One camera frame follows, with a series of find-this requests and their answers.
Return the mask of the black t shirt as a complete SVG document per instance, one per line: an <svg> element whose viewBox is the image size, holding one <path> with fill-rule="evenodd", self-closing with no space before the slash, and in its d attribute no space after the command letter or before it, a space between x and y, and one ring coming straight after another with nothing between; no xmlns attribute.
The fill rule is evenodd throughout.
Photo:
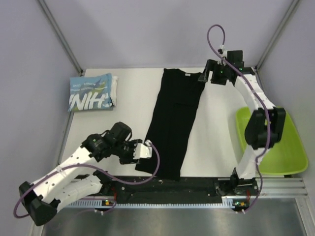
<svg viewBox="0 0 315 236"><path fill-rule="evenodd" d="M164 69L146 139L159 154L141 159L136 170L178 181L205 83L201 73Z"/></svg>

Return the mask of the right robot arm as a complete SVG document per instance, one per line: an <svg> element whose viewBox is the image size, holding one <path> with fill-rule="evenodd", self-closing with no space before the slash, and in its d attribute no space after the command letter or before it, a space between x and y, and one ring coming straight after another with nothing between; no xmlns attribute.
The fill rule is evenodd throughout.
<svg viewBox="0 0 315 236"><path fill-rule="evenodd" d="M208 59L198 81L216 85L231 82L250 110L244 131L246 149L229 181L230 190L240 195L248 187L256 186L255 175L259 172L261 161L282 138L286 112L267 98L258 84L254 69L244 65L241 50L219 52L223 59Z"/></svg>

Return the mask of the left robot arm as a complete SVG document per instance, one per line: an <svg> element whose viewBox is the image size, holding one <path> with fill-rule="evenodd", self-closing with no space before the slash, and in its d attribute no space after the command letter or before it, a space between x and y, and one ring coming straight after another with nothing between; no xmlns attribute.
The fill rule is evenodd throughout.
<svg viewBox="0 0 315 236"><path fill-rule="evenodd" d="M132 129L123 122L115 123L103 133L89 135L62 163L45 176L24 181L19 186L20 199L14 207L15 218L21 218L17 208L22 205L36 226L50 222L62 209L87 196L106 195L111 182L126 183L109 174L101 164L116 156L122 165L137 164L151 158L151 142L132 138Z"/></svg>

